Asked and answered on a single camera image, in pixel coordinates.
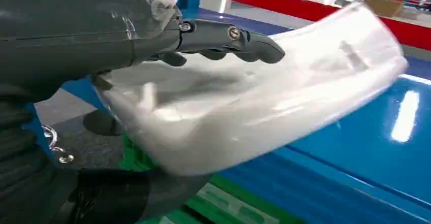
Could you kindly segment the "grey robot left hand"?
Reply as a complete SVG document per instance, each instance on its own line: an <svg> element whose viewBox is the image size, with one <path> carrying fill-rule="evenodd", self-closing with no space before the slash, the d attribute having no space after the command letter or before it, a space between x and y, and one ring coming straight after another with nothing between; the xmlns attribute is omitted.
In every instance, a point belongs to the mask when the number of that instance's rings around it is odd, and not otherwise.
<svg viewBox="0 0 431 224"><path fill-rule="evenodd" d="M69 80L183 53L280 61L270 37L226 23L183 20L166 0L1 0L1 223L138 223L195 195L210 175L58 167L29 129L28 106Z"/></svg>

